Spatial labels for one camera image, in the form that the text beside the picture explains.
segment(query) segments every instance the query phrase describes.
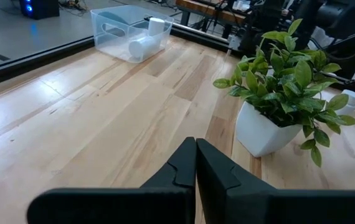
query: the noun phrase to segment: concrete floor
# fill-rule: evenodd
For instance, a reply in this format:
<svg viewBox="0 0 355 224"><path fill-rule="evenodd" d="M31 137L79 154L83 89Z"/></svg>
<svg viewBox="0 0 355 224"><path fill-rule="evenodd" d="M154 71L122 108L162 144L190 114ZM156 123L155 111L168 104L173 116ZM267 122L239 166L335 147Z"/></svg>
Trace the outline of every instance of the concrete floor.
<svg viewBox="0 0 355 224"><path fill-rule="evenodd" d="M19 7L18 1L13 1L13 3L16 7ZM132 4L163 14L175 15L175 22L180 22L181 19L179 11L146 1L86 0L86 3L89 9ZM0 7L9 12L6 13L0 10L0 54L11 60L26 57L93 35L89 12L79 17L65 10L60 10L60 17L51 17L36 21L24 17L20 13L19 8L12 5L11 0L0 0ZM199 20L199 16L192 14L189 25ZM222 27L218 26L215 31L221 33Z"/></svg>

